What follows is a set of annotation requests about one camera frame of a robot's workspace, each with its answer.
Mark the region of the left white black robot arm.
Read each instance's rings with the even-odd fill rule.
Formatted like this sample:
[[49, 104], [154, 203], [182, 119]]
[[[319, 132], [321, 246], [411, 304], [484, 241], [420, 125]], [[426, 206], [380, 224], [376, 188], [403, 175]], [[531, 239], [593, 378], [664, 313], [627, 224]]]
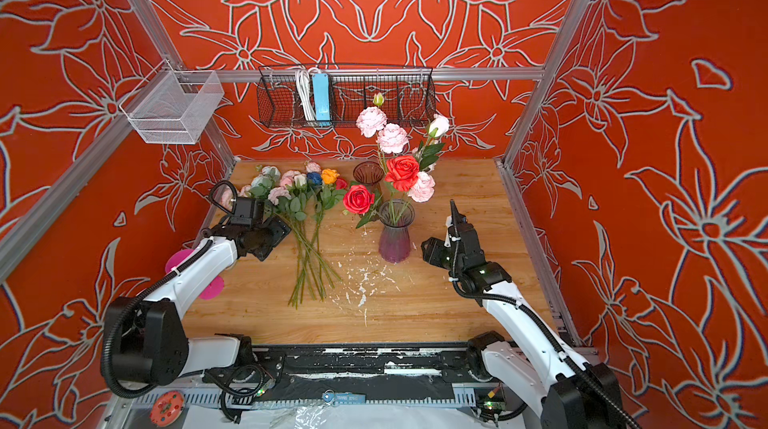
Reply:
[[222, 272], [247, 256], [265, 261], [291, 229], [280, 216], [267, 214], [262, 199], [233, 195], [228, 203], [211, 203], [223, 216], [201, 231], [192, 253], [150, 287], [115, 299], [106, 310], [100, 373], [118, 397], [136, 399], [195, 374], [228, 392], [228, 376], [258, 369], [249, 337], [189, 338], [183, 318]]

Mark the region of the pink double rose stem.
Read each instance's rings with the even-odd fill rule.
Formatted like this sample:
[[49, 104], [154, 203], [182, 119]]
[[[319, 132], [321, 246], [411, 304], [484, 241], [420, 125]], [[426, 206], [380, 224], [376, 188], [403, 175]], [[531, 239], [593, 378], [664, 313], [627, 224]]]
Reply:
[[[361, 134], [367, 138], [376, 139], [376, 160], [384, 170], [384, 179], [381, 183], [387, 184], [385, 175], [387, 173], [386, 161], [390, 158], [406, 155], [406, 146], [408, 145], [408, 133], [398, 123], [390, 122], [388, 116], [382, 109], [384, 96], [382, 93], [374, 95], [373, 104], [366, 107], [356, 119], [356, 127]], [[394, 197], [392, 189], [386, 186], [390, 195]]]

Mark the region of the white pink rose stem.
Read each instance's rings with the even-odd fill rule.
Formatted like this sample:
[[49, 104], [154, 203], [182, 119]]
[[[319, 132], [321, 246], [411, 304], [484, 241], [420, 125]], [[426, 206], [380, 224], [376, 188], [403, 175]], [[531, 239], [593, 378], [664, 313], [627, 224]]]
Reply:
[[410, 154], [420, 162], [418, 181], [406, 193], [406, 196], [415, 203], [425, 203], [435, 193], [436, 182], [432, 171], [444, 152], [445, 142], [443, 138], [447, 135], [449, 129], [450, 120], [442, 114], [436, 114], [427, 125], [424, 139]]

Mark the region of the red rose stem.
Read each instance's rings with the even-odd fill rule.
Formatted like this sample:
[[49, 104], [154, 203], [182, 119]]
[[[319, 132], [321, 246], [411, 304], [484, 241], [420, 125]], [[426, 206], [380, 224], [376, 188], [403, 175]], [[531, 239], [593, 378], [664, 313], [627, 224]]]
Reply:
[[391, 187], [392, 193], [397, 192], [401, 196], [399, 204], [389, 204], [391, 220], [395, 225], [398, 225], [408, 207], [408, 203], [403, 199], [403, 196], [418, 181], [420, 162], [413, 155], [400, 155], [388, 159], [386, 161], [386, 169], [385, 181]]
[[396, 225], [394, 198], [385, 197], [363, 184], [352, 185], [344, 195], [343, 204], [348, 212], [359, 216], [356, 229], [374, 220], [392, 227]]

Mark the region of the purple ribbed glass vase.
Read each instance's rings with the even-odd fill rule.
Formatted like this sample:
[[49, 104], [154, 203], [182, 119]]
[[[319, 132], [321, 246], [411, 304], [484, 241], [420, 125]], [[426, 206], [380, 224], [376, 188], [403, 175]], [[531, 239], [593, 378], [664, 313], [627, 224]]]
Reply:
[[384, 202], [378, 209], [383, 224], [379, 239], [379, 254], [389, 263], [400, 263], [412, 249], [409, 228], [415, 220], [413, 206], [403, 199]]

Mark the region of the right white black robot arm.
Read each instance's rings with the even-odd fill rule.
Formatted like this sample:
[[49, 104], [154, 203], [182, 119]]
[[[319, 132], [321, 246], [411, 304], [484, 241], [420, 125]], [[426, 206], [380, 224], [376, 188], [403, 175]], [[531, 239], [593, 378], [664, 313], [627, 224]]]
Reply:
[[593, 364], [532, 309], [511, 275], [486, 259], [479, 236], [457, 206], [444, 239], [421, 244], [428, 264], [447, 270], [455, 292], [493, 316], [506, 337], [478, 338], [481, 367], [508, 387], [543, 428], [636, 428], [617, 377]]

